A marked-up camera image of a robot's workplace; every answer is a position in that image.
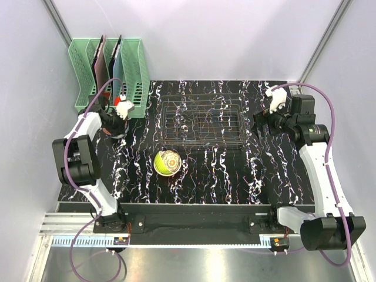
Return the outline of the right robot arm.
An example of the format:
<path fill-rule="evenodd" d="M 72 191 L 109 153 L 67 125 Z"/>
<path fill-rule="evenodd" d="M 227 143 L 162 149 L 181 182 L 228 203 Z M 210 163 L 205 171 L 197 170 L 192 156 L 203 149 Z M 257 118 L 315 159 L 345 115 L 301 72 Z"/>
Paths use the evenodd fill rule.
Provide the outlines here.
<path fill-rule="evenodd" d="M 355 216 L 341 189 L 329 147 L 325 125 L 315 122 L 315 100 L 311 95 L 268 94 L 270 106 L 254 115 L 252 131 L 258 138 L 288 134 L 307 171 L 314 196 L 314 213 L 294 206 L 280 206 L 267 218 L 274 233 L 286 227 L 297 233 L 306 250 L 345 250 L 365 231 L 362 216 Z"/>

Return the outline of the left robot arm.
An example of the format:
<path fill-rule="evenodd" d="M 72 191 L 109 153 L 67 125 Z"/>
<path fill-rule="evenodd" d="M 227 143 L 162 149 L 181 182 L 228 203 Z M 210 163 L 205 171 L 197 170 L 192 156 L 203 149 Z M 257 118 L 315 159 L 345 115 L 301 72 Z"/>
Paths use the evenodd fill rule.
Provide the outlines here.
<path fill-rule="evenodd" d="M 127 226 L 125 212 L 101 179 L 101 166 L 93 145 L 99 130 L 119 139 L 128 131 L 129 113 L 135 105 L 124 97 L 115 108 L 106 108 L 107 100 L 99 98 L 82 109 L 74 128 L 62 139 L 52 142 L 59 180 L 82 193 L 96 210 L 95 224 L 105 231 L 119 233 Z"/>

